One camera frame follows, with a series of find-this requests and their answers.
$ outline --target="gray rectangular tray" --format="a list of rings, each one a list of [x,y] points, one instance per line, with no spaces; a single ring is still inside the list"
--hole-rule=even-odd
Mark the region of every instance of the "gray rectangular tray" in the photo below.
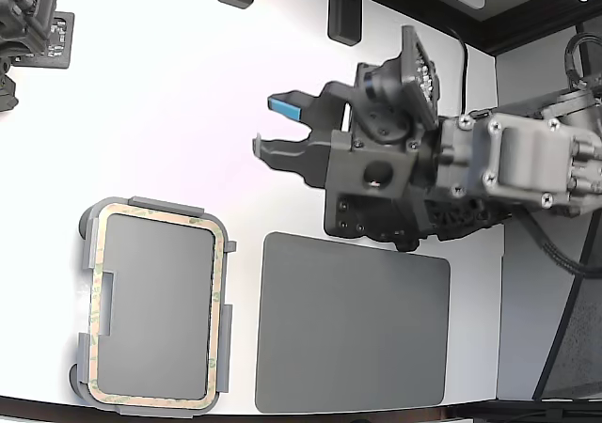
[[[85,214],[81,229],[93,282],[76,392],[127,415],[209,410],[228,382],[223,289],[235,245],[224,227],[202,209],[111,198]]]
[[[257,408],[290,414],[438,405],[449,299],[443,258],[268,235]]]

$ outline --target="cable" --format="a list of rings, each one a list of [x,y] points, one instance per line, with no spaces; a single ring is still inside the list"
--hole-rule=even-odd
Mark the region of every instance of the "cable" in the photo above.
[[[463,115],[467,111],[467,75],[468,75],[468,47],[464,40],[458,35],[457,31],[453,28],[449,28],[450,32],[460,41],[462,50],[464,52],[464,59],[462,65],[462,84],[460,87],[460,115]]]
[[[541,228],[539,223],[535,221],[533,215],[524,207],[516,207],[512,209],[512,214],[518,218],[518,221],[529,232],[537,246],[556,265],[563,268],[571,275],[579,276],[584,279],[602,279],[602,268],[598,266],[589,266],[574,261],[566,256],[560,248],[554,244]]]
[[[602,38],[594,33],[578,33],[568,41],[564,50],[564,72],[568,78],[568,84],[572,89],[585,89],[587,87],[587,83],[579,75],[575,67],[575,52],[579,45],[586,42],[591,42],[602,47]]]

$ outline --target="dark gray pad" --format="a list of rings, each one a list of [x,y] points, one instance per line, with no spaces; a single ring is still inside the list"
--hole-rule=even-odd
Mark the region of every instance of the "dark gray pad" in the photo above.
[[[213,252],[208,230],[109,217],[104,270],[115,274],[110,337],[99,340],[104,393],[205,396]]]
[[[257,408],[286,414],[438,405],[449,298],[445,259],[268,235]]]

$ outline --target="white table surface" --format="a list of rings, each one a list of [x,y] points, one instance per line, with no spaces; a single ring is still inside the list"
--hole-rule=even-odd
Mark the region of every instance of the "white table surface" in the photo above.
[[[307,134],[267,111],[271,93],[353,83],[357,62],[399,53],[400,25],[412,21],[364,7],[364,40],[349,48],[325,34],[327,0],[256,0],[245,11],[216,0],[58,0],[76,13],[71,68],[11,70],[21,103],[0,116],[0,396],[82,404],[68,382],[89,303],[77,223],[104,197],[145,196],[203,207],[238,242],[230,392],[213,413],[258,412],[263,238],[327,237],[324,193],[256,160],[251,139]],[[441,113],[455,114],[460,48],[415,25],[442,79]],[[468,76],[469,107],[496,105],[494,58],[471,49]],[[495,397],[502,250],[502,227],[420,249],[451,264],[444,403]]]

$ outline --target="circular hole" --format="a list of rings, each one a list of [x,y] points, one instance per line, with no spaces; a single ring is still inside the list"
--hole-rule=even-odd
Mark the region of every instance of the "circular hole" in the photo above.
[[[393,167],[386,162],[372,162],[364,170],[364,181],[371,188],[385,188],[393,180]]]

